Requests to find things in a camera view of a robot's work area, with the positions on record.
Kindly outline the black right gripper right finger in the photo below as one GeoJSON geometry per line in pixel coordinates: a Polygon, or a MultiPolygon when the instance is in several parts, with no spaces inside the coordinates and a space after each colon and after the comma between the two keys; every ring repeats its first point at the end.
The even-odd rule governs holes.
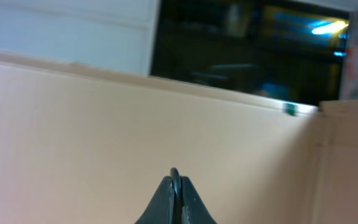
{"type": "Polygon", "coordinates": [[[216,224],[216,221],[208,212],[208,209],[204,205],[191,180],[186,176],[181,177],[181,189],[183,197],[181,223],[216,224]]]}

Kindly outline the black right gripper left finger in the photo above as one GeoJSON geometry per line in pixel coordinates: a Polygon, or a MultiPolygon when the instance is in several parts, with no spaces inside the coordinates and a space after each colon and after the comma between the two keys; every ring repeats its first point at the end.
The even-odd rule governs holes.
{"type": "Polygon", "coordinates": [[[172,224],[174,201],[172,179],[166,176],[135,224],[172,224]]]}

